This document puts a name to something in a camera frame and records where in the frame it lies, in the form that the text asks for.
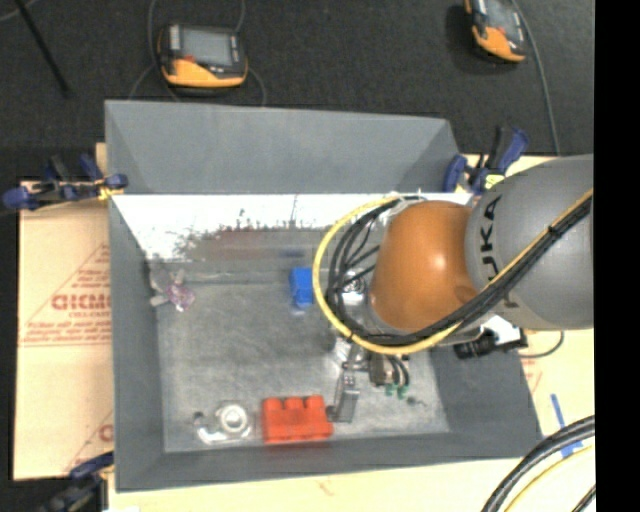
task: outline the wire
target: wire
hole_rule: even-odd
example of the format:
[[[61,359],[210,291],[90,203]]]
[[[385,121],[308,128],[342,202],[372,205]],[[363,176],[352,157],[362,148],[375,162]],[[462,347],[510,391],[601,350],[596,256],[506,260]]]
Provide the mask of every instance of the wire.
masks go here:
[[[366,276],[367,274],[369,274],[370,272],[372,272],[374,268],[376,268],[375,265],[370,265],[367,268],[365,268],[364,270],[361,270],[360,272],[358,272],[357,274],[354,274],[351,277],[345,279],[342,282],[342,288],[341,289],[344,290],[351,283],[357,281],[358,279],[360,279],[360,278]]]
[[[347,258],[345,261],[345,264],[347,266],[350,266],[350,267],[354,266],[353,262],[356,259],[356,256],[358,256],[358,254],[362,252],[362,249],[364,249],[364,246],[367,245],[367,241],[369,240],[369,236],[371,235],[371,231],[373,230],[373,225],[375,224],[375,220],[370,220],[367,224],[368,224],[367,231],[364,237],[362,238],[360,245],[355,251],[353,251],[353,254],[351,254],[349,258]]]
[[[25,4],[25,7],[27,9],[29,9],[30,7],[33,7],[35,4],[37,4],[40,0],[31,0],[30,2],[27,2]],[[9,21],[13,18],[15,18],[16,16],[20,15],[20,9],[14,9],[13,11],[7,13],[7,14],[3,14],[2,16],[0,16],[0,23],[4,22],[4,21]]]
[[[258,84],[260,85],[260,90],[262,91],[262,103],[260,104],[260,106],[264,107],[267,104],[267,88],[264,86],[264,82],[262,81],[262,78],[260,78],[260,75],[258,75],[258,73],[256,73],[253,68],[249,68],[249,73],[251,73],[255,77],[255,79],[258,81]]]
[[[531,490],[538,484],[540,481],[553,476],[556,471],[561,468],[565,468],[568,461],[571,461],[572,464],[575,464],[577,460],[581,460],[591,453],[594,449],[594,445],[586,446],[578,451],[572,452],[568,457],[564,457],[556,462],[554,462],[551,466],[546,468],[544,471],[536,475],[534,478],[525,485],[522,490],[511,500],[509,505],[504,509],[504,512],[510,512],[513,510],[513,507],[518,503],[521,503],[522,500],[531,492]]]
[[[373,256],[376,252],[378,252],[380,250],[380,246],[376,245],[375,247],[372,247],[371,249],[369,249],[368,251],[365,251],[363,254],[361,254],[358,258],[354,259],[354,255],[351,256],[351,258],[349,258],[349,268],[353,268],[357,265],[359,265],[361,262],[363,262],[364,260],[366,260],[369,256]]]
[[[150,64],[149,67],[147,69],[145,69],[140,76],[138,77],[138,79],[136,80],[136,83],[133,84],[133,87],[131,87],[131,91],[129,92],[129,95],[127,96],[127,99],[133,99],[133,97],[135,96],[136,90],[138,89],[138,87],[140,86],[140,84],[142,82],[144,82],[144,79],[147,78],[147,76],[149,76],[149,73],[151,73],[151,71],[153,71],[153,68],[155,67],[155,63]]]
[[[164,80],[164,77],[160,72],[160,67],[157,63],[156,53],[153,50],[153,13],[157,2],[158,0],[151,0],[151,3],[149,4],[149,10],[147,11],[147,46],[149,49],[149,56],[151,57],[151,62],[153,63],[152,65],[156,70],[158,78],[160,78],[160,81],[165,84],[165,89],[167,90],[169,95],[174,99],[174,101],[180,101],[180,98],[176,96],[176,94],[171,90],[171,87],[169,87],[169,85]]]
[[[497,512],[524,475],[547,457],[595,435],[595,415],[578,420],[543,439],[498,484],[481,512]]]
[[[583,512],[587,509],[587,507],[591,504],[591,502],[596,498],[596,484],[593,484],[593,487],[589,489],[587,494],[585,494],[582,499],[578,502],[578,504],[574,507],[571,512]]]
[[[400,385],[400,373],[401,373],[400,367],[398,366],[398,363],[394,360],[393,356],[385,356],[385,357],[393,367],[393,383],[396,386],[398,386]]]
[[[398,369],[402,373],[402,380],[403,380],[402,385],[404,387],[408,387],[409,384],[411,383],[409,378],[409,370],[407,369],[406,365],[402,362],[402,359],[400,359],[398,356],[389,356],[389,360],[391,361],[392,364],[395,364],[398,366]]]
[[[564,343],[565,333],[564,331],[560,331],[560,339],[556,342],[556,344],[551,347],[549,350],[545,352],[541,352],[539,354],[519,354],[521,359],[540,359],[541,357],[547,357],[556,352]]]
[[[531,47],[533,48],[533,56],[536,62],[536,66],[538,67],[538,72],[540,74],[540,81],[542,82],[542,93],[544,96],[545,107],[547,108],[547,115],[549,117],[549,128],[551,129],[551,138],[553,140],[554,150],[556,155],[560,155],[560,143],[558,142],[558,133],[556,131],[556,122],[553,115],[553,108],[551,106],[551,97],[549,94],[549,87],[547,86],[547,78],[544,73],[544,68],[542,67],[542,60],[540,59],[540,53],[538,52],[538,45],[536,44],[535,39],[533,38],[533,32],[529,28],[529,24],[527,23],[527,19],[522,14],[522,9],[516,2],[516,0],[511,0],[513,2],[513,6],[518,11],[518,15],[522,20],[522,24],[524,25],[525,30],[527,31],[527,36],[529,37],[529,41],[531,42]]]
[[[236,23],[235,32],[240,32],[240,28],[244,23],[244,17],[247,14],[247,4],[245,0],[240,0],[240,17],[238,18],[238,23]]]
[[[346,338],[353,339],[353,341],[366,350],[380,354],[395,355],[399,352],[410,354],[433,347],[458,328],[479,318],[502,300],[504,295],[516,286],[531,266],[542,257],[555,241],[559,240],[569,229],[589,213],[592,196],[593,189],[586,192],[578,201],[567,208],[546,230],[541,232],[533,242],[525,247],[518,256],[505,266],[476,297],[458,308],[452,314],[424,329],[408,335],[374,335],[379,340],[376,342],[366,338],[366,336],[373,336],[362,329],[357,322],[349,321],[348,318],[340,318],[338,316],[342,314],[341,310],[343,310],[343,308],[341,307],[342,295],[340,293],[336,294],[336,290],[340,289],[342,284],[341,279],[344,279],[344,276],[338,276],[336,280],[334,275],[338,253],[344,250],[344,254],[342,255],[344,261],[345,254],[348,252],[350,244],[353,244],[355,240],[354,234],[357,236],[358,229],[363,229],[363,226],[366,225],[366,222],[368,222],[372,216],[379,216],[384,211],[397,205],[400,199],[398,196],[388,196],[370,201],[339,219],[320,242],[312,265],[312,285],[316,301],[324,315],[338,332]],[[339,240],[338,247],[331,258],[327,296],[325,297],[320,286],[320,266],[329,242],[340,229],[351,222],[354,217],[360,215],[362,216],[358,218],[355,223],[352,223],[345,235]],[[337,304],[336,311],[338,314],[336,314],[336,311],[334,311],[330,303],[334,306]]]

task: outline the yellow cable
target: yellow cable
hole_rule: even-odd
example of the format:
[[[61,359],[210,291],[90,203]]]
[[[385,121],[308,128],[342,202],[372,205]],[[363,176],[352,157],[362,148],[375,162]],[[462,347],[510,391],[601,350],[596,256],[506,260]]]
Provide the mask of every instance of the yellow cable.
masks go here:
[[[562,220],[564,220],[566,217],[571,215],[571,213],[573,213],[583,201],[585,201],[586,199],[588,199],[592,195],[593,195],[593,188],[590,189],[587,193],[585,193],[570,208],[565,210],[550,225],[550,228],[551,229],[555,228],[560,222],[562,222]],[[322,310],[324,315],[327,317],[327,319],[329,320],[331,325],[333,325],[338,330],[338,332],[340,334],[342,334],[344,337],[346,337],[347,339],[355,341],[358,345],[362,346],[366,350],[369,350],[371,352],[376,352],[378,354],[385,354],[385,355],[412,354],[412,353],[418,352],[420,350],[431,348],[434,345],[440,343],[443,339],[445,339],[447,336],[449,336],[449,334],[451,334],[453,331],[455,331],[462,324],[462,322],[457,322],[456,324],[452,325],[451,327],[448,327],[446,329],[438,331],[437,333],[432,334],[431,336],[423,338],[422,340],[419,340],[419,341],[417,341],[417,342],[415,342],[415,343],[413,343],[411,345],[407,345],[407,346],[404,346],[404,347],[383,346],[383,345],[378,345],[377,343],[374,343],[374,342],[372,342],[370,340],[367,340],[367,339],[362,338],[361,336],[358,336],[357,334],[355,334],[351,329],[349,329],[349,327],[347,327],[344,323],[342,323],[340,321],[340,319],[333,313],[333,311],[331,310],[331,308],[327,304],[326,300],[324,299],[324,293],[322,293],[322,288],[320,286],[320,265],[322,263],[322,258],[324,257],[324,253],[327,250],[327,247],[329,246],[329,242],[331,242],[331,240],[334,238],[336,233],[338,231],[340,231],[340,229],[342,229],[354,217],[362,214],[363,212],[366,212],[368,210],[376,208],[378,206],[383,206],[383,205],[388,204],[388,203],[390,203],[392,201],[395,201],[398,198],[399,198],[399,196],[393,195],[393,196],[382,197],[382,198],[379,198],[379,199],[374,199],[373,201],[370,201],[368,203],[365,203],[365,204],[355,208],[354,210],[352,210],[351,212],[349,212],[345,216],[343,216],[341,219],[339,219],[329,229],[329,231],[327,231],[325,236],[322,238],[320,244],[318,245],[318,249],[316,251],[315,258],[313,260],[313,266],[312,266],[313,293],[314,293],[314,296],[316,298],[316,301],[317,301],[318,305],[320,306],[320,309]],[[525,249],[523,251],[521,251],[518,256],[516,256],[508,265],[506,265],[502,269],[502,271],[499,272],[492,279],[492,281],[489,284],[487,284],[480,291],[480,293],[485,291],[489,286],[495,286],[496,283],[498,283],[500,281],[500,279],[502,279],[502,277],[527,254],[527,252],[531,249],[531,247],[534,246],[538,241],[540,241],[540,239],[542,239],[547,234],[547,232],[548,232],[548,230],[546,230],[546,229],[543,232],[541,232],[534,239],[534,241],[531,242],[527,247],[525,247]]]
[[[522,499],[529,492],[531,492],[531,489],[536,485],[537,482],[539,482],[543,478],[548,478],[549,475],[552,475],[555,471],[558,470],[558,468],[563,467],[563,464],[565,464],[564,467],[566,467],[566,464],[569,461],[572,464],[575,464],[576,460],[580,460],[584,458],[585,455],[588,455],[589,453],[591,453],[594,449],[594,446],[595,445],[591,444],[589,446],[582,448],[581,450],[573,452],[569,457],[556,461],[551,466],[546,468],[544,471],[536,475],[535,478],[532,478],[531,481],[520,490],[520,492],[516,495],[516,497],[513,498],[513,500],[511,500],[507,508],[504,509],[504,512],[510,512],[511,510],[513,510],[514,505],[517,505],[519,502],[521,502]]]

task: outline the blue block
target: blue block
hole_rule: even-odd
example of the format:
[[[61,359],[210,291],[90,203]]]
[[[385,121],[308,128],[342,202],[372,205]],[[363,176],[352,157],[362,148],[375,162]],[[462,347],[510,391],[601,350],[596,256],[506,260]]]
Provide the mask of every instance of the blue block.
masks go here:
[[[294,304],[308,308],[313,304],[311,267],[294,267],[289,273],[289,287]]]

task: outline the gray box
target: gray box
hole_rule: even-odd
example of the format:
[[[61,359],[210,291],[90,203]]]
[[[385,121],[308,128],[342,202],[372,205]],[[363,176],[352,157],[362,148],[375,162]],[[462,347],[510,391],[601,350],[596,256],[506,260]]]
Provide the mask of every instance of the gray box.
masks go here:
[[[262,399],[330,404],[339,372],[320,312],[292,310],[288,271],[310,266],[350,204],[438,192],[457,153],[446,121],[115,101],[106,125],[109,171],[130,178],[110,205],[118,490],[517,457],[540,439],[516,354],[461,361],[442,347],[412,357],[412,400],[358,374],[352,424],[261,442]],[[188,311],[151,306],[156,257],[185,270]],[[251,435],[203,444],[194,413],[228,400],[247,406]]]

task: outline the cardboard sheet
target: cardboard sheet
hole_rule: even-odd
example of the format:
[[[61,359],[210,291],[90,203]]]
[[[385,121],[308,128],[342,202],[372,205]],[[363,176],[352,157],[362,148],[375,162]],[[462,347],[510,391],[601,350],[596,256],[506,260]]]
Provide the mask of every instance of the cardboard sheet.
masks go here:
[[[113,449],[107,206],[21,212],[19,233],[13,478],[65,476]]]

